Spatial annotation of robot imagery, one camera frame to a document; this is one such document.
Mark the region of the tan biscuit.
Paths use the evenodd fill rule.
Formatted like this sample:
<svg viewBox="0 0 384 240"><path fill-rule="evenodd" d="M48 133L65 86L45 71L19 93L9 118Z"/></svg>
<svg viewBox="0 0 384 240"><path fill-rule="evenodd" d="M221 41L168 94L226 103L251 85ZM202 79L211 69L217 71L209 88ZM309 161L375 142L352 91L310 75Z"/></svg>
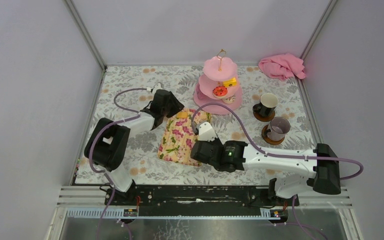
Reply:
<svg viewBox="0 0 384 240"><path fill-rule="evenodd" d="M186 119L188 117L188 113L186 111L181 111L176 114L177 119Z"/></svg>

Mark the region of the pink wafer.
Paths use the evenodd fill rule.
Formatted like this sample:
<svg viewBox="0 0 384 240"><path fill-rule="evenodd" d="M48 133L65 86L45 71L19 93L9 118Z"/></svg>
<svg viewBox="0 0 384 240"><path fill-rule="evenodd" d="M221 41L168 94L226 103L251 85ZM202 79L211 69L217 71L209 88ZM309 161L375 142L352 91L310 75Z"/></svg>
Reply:
<svg viewBox="0 0 384 240"><path fill-rule="evenodd" d="M200 91L196 91L195 93L199 100L202 100L204 98L204 95Z"/></svg>

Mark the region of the brown wooden saucer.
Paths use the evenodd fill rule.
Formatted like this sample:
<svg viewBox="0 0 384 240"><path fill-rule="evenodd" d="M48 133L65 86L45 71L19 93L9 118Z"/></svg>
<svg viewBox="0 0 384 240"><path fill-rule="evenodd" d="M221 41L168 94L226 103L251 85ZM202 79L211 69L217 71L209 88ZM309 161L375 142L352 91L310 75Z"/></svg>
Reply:
<svg viewBox="0 0 384 240"><path fill-rule="evenodd" d="M285 135L275 132L269 125L265 125L261 131L261 136L265 142L270 145L279 145L284 139Z"/></svg>
<svg viewBox="0 0 384 240"><path fill-rule="evenodd" d="M269 116L262 116L258 112L253 112L254 117L261 122L270 122L276 115L276 112L273 111Z"/></svg>

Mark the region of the floral dessert tray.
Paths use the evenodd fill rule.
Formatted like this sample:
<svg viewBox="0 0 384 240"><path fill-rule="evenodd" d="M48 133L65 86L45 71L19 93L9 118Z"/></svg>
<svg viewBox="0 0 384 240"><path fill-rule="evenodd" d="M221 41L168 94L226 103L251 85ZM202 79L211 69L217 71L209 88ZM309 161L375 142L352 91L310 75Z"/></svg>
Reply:
<svg viewBox="0 0 384 240"><path fill-rule="evenodd" d="M183 164L186 166L200 167L198 162L190 157L191 150L197 136L192 129L192 122L199 124L202 122L211 122L212 114L200 110L194 119L195 109L184 108L182 112L187 112L187 118L176 118L176 115L167 120L161 143L158 147L157 157L166 162Z"/></svg>

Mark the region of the red donut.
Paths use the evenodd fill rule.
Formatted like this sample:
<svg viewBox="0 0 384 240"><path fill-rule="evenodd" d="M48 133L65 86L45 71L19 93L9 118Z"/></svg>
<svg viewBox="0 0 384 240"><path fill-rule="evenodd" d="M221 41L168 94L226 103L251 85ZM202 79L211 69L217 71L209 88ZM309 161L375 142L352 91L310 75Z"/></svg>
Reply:
<svg viewBox="0 0 384 240"><path fill-rule="evenodd" d="M217 99L223 99L228 94L228 88L225 86L217 86L212 90L212 94Z"/></svg>

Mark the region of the chocolate drizzle donut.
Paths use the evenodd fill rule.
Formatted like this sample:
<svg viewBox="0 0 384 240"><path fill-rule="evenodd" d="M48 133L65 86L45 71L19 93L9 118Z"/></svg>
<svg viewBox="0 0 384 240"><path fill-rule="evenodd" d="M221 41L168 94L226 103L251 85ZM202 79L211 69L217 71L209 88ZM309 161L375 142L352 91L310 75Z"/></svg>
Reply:
<svg viewBox="0 0 384 240"><path fill-rule="evenodd" d="M232 103L235 102L235 100L236 100L236 96L233 95L233 96L224 98L224 99L223 99L223 102L226 103L226 104L232 104Z"/></svg>

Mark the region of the pink three-tier cake stand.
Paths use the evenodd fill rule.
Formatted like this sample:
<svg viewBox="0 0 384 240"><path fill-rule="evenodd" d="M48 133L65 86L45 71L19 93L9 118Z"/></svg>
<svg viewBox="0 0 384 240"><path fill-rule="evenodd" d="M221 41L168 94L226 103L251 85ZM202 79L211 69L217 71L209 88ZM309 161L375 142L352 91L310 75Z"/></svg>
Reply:
<svg viewBox="0 0 384 240"><path fill-rule="evenodd" d="M195 86L193 100L199 107L203 107L203 111L214 115L227 115L229 110L238 109L243 102L243 90L238 76L238 65L226 56L226 51L221 49L220 52L204 62L203 74L198 78ZM237 86L227 87L228 93L224 98L216 98L213 96L213 89L223 86L222 82L233 77L237 79ZM202 100L197 98L196 92L200 91L204 97ZM226 104L223 99L235 95L235 102Z"/></svg>

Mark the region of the purple mug black handle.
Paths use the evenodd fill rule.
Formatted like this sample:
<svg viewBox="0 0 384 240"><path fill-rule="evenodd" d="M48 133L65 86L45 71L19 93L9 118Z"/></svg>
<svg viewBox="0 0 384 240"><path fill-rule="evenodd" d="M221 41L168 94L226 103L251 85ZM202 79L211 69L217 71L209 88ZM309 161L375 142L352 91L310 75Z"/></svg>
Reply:
<svg viewBox="0 0 384 240"><path fill-rule="evenodd" d="M269 122L269 127L274 130L275 132L279 134L283 134L286 136L286 134L290 131L291 125L290 122L281 116L274 117L270 122Z"/></svg>

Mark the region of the black mug white inside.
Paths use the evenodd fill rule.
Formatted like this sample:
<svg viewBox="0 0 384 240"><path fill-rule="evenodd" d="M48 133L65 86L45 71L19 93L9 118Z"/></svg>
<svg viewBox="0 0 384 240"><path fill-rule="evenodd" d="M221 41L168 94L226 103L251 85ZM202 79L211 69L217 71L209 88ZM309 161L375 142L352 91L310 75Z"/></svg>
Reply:
<svg viewBox="0 0 384 240"><path fill-rule="evenodd" d="M252 110L261 117L269 117L274 113L278 104L279 100L274 94L265 93L261 95L259 103L255 104Z"/></svg>

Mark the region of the yellow roll cake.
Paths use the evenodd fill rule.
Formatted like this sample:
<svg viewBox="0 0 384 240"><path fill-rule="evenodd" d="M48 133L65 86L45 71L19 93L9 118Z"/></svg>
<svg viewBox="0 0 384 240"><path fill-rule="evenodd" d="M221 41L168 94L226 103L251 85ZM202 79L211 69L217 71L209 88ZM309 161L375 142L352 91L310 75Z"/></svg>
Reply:
<svg viewBox="0 0 384 240"><path fill-rule="evenodd" d="M236 77L232 77L231 79L222 82L222 85L226 88L235 87L237 84L238 82Z"/></svg>

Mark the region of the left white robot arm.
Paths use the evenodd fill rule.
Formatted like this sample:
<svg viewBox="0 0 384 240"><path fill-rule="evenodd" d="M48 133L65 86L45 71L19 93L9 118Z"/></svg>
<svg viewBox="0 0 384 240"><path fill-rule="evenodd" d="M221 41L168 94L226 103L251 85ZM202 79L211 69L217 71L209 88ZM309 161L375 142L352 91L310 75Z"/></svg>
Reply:
<svg viewBox="0 0 384 240"><path fill-rule="evenodd" d="M135 110L134 116L111 120L101 118L84 149L91 169L104 173L110 185L117 190L116 199L124 206L132 204L135 192L133 179L122 166L130 137L148 132L160 126L164 118L171 118L184 109L184 105L170 91L152 89L153 99L143 109Z"/></svg>

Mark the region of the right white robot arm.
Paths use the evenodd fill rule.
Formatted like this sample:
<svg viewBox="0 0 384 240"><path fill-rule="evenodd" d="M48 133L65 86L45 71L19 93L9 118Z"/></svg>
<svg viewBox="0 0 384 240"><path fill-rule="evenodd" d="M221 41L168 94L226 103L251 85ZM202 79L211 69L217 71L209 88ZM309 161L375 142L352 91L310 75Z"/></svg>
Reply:
<svg viewBox="0 0 384 240"><path fill-rule="evenodd" d="M232 173L252 169L270 169L288 172L289 175L270 180L267 201L273 206L286 199L313 190L324 195L341 193L339 164L334 160L317 160L317 151L287 150L252 146L244 141L229 140L221 143L218 138L198 140L192 147L193 160L208 164L219 172Z"/></svg>

